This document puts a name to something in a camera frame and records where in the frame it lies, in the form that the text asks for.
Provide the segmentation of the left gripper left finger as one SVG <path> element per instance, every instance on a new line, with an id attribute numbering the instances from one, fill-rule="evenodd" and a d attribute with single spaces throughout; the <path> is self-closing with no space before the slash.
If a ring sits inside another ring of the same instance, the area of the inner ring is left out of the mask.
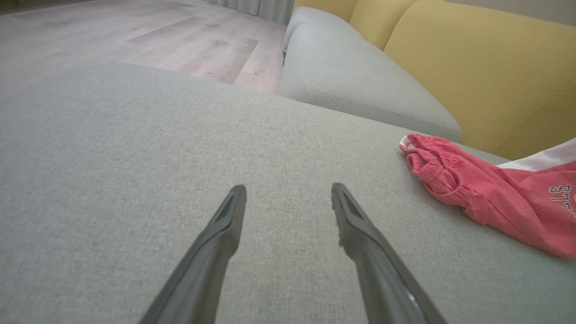
<path id="1" fill-rule="evenodd" d="M 140 319 L 142 324 L 213 324 L 226 269 L 239 247 L 247 189 L 230 189 Z"/>

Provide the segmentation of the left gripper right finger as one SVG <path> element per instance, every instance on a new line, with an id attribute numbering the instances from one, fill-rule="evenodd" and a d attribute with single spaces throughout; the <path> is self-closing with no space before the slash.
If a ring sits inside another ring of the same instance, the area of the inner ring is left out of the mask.
<path id="1" fill-rule="evenodd" d="M 354 262 L 368 322 L 444 324 L 445 319 L 342 183 L 331 189 L 339 245 Z"/>

